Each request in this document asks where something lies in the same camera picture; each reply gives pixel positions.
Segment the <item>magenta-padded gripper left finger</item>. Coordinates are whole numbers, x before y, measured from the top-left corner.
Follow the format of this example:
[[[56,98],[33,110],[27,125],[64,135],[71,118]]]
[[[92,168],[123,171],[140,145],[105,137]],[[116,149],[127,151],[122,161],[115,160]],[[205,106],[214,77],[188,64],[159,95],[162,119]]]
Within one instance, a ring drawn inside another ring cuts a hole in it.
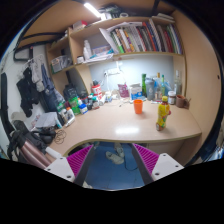
[[[48,147],[46,151],[50,156],[55,158],[55,161],[46,168],[46,171],[75,183],[76,185],[87,186],[85,179],[95,153],[92,145],[89,145],[68,157],[63,157],[60,153],[50,147]]]

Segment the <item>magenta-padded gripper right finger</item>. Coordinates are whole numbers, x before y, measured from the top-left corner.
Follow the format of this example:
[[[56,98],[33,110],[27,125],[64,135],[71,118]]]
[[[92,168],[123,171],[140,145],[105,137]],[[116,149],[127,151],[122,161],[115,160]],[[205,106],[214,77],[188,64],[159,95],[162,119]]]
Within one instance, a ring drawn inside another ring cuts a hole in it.
[[[183,169],[183,166],[167,153],[157,154],[138,144],[132,145],[132,155],[145,185]]]

